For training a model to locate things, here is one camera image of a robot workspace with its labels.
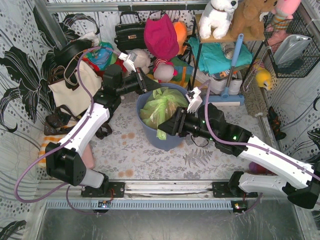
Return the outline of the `green trash bag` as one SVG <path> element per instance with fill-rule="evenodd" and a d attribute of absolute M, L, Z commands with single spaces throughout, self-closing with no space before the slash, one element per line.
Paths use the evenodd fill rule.
<path fill-rule="evenodd" d="M 152 91 L 143 108 L 139 110 L 139 116 L 146 126 L 156 130 L 159 140 L 165 141 L 167 134 L 158 130 L 158 125 L 171 118 L 177 107 L 188 105 L 185 95 L 179 90 L 163 86 Z"/>

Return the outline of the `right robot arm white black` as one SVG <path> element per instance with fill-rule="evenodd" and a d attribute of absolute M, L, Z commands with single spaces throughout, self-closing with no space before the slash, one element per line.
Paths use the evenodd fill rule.
<path fill-rule="evenodd" d="M 191 134 L 213 141 L 221 152 L 250 160 L 270 174 L 235 171 L 227 183 L 227 193 L 243 197 L 250 193 L 286 196 L 294 205 L 313 209 L 320 195 L 320 165 L 299 161 L 272 148 L 250 131 L 226 122 L 224 112 L 213 104 L 201 106 L 197 114 L 178 107 L 159 130 L 170 136 Z"/>

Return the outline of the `blue trash bin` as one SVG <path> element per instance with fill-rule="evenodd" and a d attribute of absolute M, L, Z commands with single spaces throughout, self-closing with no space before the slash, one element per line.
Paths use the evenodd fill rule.
<path fill-rule="evenodd" d="M 158 126 L 169 120 L 178 107 L 187 107 L 187 90 L 173 83 L 162 83 L 161 88 L 140 95 L 136 103 L 136 112 L 147 140 L 154 147 L 169 151 L 177 147 L 182 137 L 169 135 Z"/>

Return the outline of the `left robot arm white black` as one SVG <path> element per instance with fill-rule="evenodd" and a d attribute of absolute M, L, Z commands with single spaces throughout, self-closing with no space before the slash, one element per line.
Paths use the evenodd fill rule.
<path fill-rule="evenodd" d="M 85 166 L 82 156 L 97 130 L 113 116 L 121 103 L 121 96 L 135 92 L 143 95 L 159 89 L 161 84 L 149 78 L 141 68 L 123 76 L 120 66 L 108 67 L 102 78 L 102 87 L 78 123 L 58 143 L 50 142 L 46 148 L 46 173 L 72 186 L 82 186 L 90 197 L 112 194 L 109 178 Z"/>

